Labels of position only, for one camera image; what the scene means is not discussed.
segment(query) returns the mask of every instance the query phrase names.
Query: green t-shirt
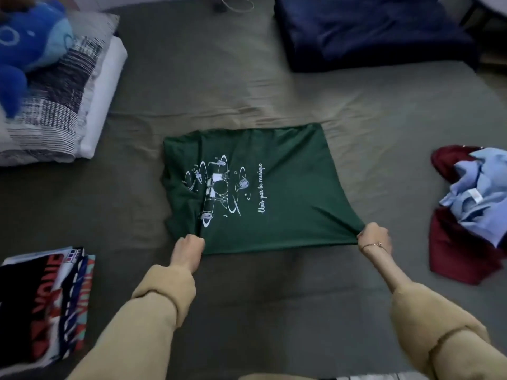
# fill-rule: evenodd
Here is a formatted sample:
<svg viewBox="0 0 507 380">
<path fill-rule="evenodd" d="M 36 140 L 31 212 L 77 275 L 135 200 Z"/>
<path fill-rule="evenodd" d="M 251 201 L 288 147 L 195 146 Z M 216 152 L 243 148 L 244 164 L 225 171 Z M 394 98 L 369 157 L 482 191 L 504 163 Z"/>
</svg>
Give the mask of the green t-shirt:
<svg viewBox="0 0 507 380">
<path fill-rule="evenodd" d="M 204 253 L 356 244 L 364 227 L 320 124 L 192 132 L 164 152 L 168 230 L 203 237 Z"/>
</svg>

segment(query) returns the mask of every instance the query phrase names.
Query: bracelet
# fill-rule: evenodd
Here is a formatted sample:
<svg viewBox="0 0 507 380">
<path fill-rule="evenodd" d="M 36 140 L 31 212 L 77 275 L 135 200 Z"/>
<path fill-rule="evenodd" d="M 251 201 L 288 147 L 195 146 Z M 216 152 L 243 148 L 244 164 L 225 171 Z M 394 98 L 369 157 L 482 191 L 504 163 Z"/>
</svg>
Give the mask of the bracelet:
<svg viewBox="0 0 507 380">
<path fill-rule="evenodd" d="M 374 244 L 367 244 L 367 245 L 365 245 L 363 248 L 361 248 L 361 252 L 363 252 L 363 253 L 364 253 L 364 249 L 365 249 L 366 247 L 380 247 L 380 248 L 382 248 L 384 251 L 386 251 L 386 252 L 387 252 L 387 249 L 385 249 L 385 248 L 382 246 L 382 243 L 381 243 L 381 242 L 374 243 Z"/>
</svg>

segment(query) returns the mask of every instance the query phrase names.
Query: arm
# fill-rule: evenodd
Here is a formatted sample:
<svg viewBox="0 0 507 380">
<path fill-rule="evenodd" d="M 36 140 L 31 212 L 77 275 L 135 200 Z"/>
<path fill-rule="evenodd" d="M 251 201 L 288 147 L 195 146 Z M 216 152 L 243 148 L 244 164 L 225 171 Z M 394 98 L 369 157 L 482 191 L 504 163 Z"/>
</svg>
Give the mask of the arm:
<svg viewBox="0 0 507 380">
<path fill-rule="evenodd" d="M 378 242 L 384 248 L 369 245 Z M 453 302 L 410 280 L 391 256 L 387 229 L 368 224 L 358 244 L 393 293 L 391 320 L 417 370 L 438 380 L 506 378 L 507 358 L 491 346 L 486 328 Z"/>
<path fill-rule="evenodd" d="M 196 236 L 179 239 L 171 265 L 149 269 L 68 380 L 165 379 L 172 335 L 194 299 L 192 272 L 203 249 Z"/>
</svg>

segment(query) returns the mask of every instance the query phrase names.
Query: gray bed sheet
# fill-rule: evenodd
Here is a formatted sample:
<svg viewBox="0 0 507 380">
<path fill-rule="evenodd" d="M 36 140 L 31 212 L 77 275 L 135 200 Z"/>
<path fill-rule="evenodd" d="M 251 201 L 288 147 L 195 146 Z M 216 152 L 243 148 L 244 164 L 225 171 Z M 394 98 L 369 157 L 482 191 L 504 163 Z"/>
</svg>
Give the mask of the gray bed sheet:
<svg viewBox="0 0 507 380">
<path fill-rule="evenodd" d="M 448 144 L 507 148 L 502 102 L 457 62 L 292 74 L 273 1 L 254 2 L 245 15 L 213 14 L 208 0 L 114 11 L 129 58 L 96 156 L 0 171 L 0 257 L 67 245 L 97 255 L 90 349 L 148 268 L 169 262 L 163 138 L 318 121 L 358 215 L 389 228 L 400 266 L 482 320 L 507 352 L 507 272 L 472 287 L 428 269 L 431 213 L 448 190 L 430 154 Z M 168 378 L 409 369 L 390 294 L 355 246 L 205 256 L 195 279 Z M 62 379 L 83 354 L 15 378 Z"/>
</svg>

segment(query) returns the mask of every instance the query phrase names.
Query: beige sweater sleeve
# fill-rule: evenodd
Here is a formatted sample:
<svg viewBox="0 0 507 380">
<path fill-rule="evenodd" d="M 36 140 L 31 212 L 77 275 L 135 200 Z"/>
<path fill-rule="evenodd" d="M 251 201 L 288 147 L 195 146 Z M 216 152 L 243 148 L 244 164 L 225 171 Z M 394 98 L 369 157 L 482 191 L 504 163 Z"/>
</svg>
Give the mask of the beige sweater sleeve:
<svg viewBox="0 0 507 380">
<path fill-rule="evenodd" d="M 195 297 L 192 274 L 151 267 L 68 380 L 163 380 L 174 329 Z"/>
<path fill-rule="evenodd" d="M 415 369 L 438 380 L 507 379 L 507 358 L 474 316 L 422 284 L 398 288 L 391 320 Z"/>
</svg>

